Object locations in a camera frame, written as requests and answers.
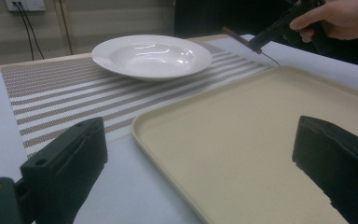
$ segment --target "human hand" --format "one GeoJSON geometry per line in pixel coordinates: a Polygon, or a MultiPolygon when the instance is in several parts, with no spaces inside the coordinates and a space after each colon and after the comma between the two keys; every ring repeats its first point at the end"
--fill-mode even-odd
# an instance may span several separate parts
{"type": "Polygon", "coordinates": [[[358,38],[358,0],[327,0],[323,6],[297,17],[290,28],[298,30],[304,42],[312,40],[315,31],[308,26],[320,21],[327,36],[337,39],[358,38]]]}

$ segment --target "white plate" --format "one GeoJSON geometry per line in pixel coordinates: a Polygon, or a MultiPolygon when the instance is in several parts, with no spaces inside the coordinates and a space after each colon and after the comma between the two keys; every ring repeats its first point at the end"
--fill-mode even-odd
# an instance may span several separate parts
{"type": "Polygon", "coordinates": [[[163,35],[130,35],[107,40],[92,50],[101,67],[142,80],[168,80],[200,72],[211,53],[193,42],[163,35]]]}

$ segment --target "finger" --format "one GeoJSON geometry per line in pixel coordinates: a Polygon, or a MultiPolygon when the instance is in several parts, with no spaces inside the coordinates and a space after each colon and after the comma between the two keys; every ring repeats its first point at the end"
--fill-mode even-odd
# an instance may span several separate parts
{"type": "Polygon", "coordinates": [[[299,31],[299,34],[303,38],[312,38],[312,36],[315,34],[315,30],[310,28],[305,28],[299,31]]]}
{"type": "Polygon", "coordinates": [[[304,43],[309,43],[310,41],[312,41],[312,38],[311,38],[311,37],[303,37],[303,38],[302,38],[302,41],[303,41],[304,43]]]}
{"type": "Polygon", "coordinates": [[[328,15],[328,6],[325,4],[321,7],[304,13],[290,22],[290,28],[293,30],[301,30],[316,21],[322,21],[328,15]]]}

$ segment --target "plate rim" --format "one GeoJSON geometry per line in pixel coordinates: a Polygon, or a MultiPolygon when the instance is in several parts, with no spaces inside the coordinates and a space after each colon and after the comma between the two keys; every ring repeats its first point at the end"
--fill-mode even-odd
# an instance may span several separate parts
{"type": "Polygon", "coordinates": [[[143,79],[143,80],[167,80],[167,79],[185,77],[185,76],[189,76],[192,74],[196,74],[196,73],[204,70],[205,68],[207,68],[212,63],[212,59],[213,59],[211,52],[209,50],[207,50],[205,47],[203,47],[202,45],[195,43],[195,42],[191,42],[186,39],[182,39],[182,38],[178,38],[178,37],[174,37],[174,36],[168,36],[168,35],[126,35],[126,36],[121,36],[121,37],[117,37],[117,38],[112,38],[112,39],[106,40],[106,41],[98,44],[96,47],[94,47],[94,49],[91,52],[91,58],[99,66],[101,66],[102,68],[104,68],[108,71],[111,71],[111,72],[114,72],[117,74],[121,74],[123,76],[134,77],[134,78],[143,79]],[[145,75],[133,74],[129,71],[126,71],[123,69],[117,69],[112,66],[106,66],[105,64],[101,63],[101,61],[100,61],[101,58],[103,58],[103,56],[101,54],[102,49],[106,48],[106,47],[111,48],[111,46],[114,44],[117,44],[117,45],[110,49],[110,51],[111,51],[110,53],[114,52],[115,50],[124,48],[131,44],[153,43],[153,42],[159,43],[159,44],[167,44],[167,45],[175,46],[178,48],[182,48],[182,47],[180,45],[178,46],[177,43],[183,43],[183,45],[185,45],[187,48],[190,47],[190,49],[195,51],[195,57],[200,57],[200,56],[203,57],[203,60],[201,60],[200,63],[198,63],[200,65],[200,67],[195,70],[190,69],[187,72],[171,74],[169,76],[162,76],[162,75],[145,76],[145,75]]]}

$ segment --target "beige tray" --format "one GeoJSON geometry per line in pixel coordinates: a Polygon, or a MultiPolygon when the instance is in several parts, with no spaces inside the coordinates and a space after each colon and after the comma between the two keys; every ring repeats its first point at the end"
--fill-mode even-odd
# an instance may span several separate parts
{"type": "Polygon", "coordinates": [[[280,67],[147,112],[132,133],[206,223],[347,223],[291,160],[300,115],[358,135],[358,91],[280,67]]]}

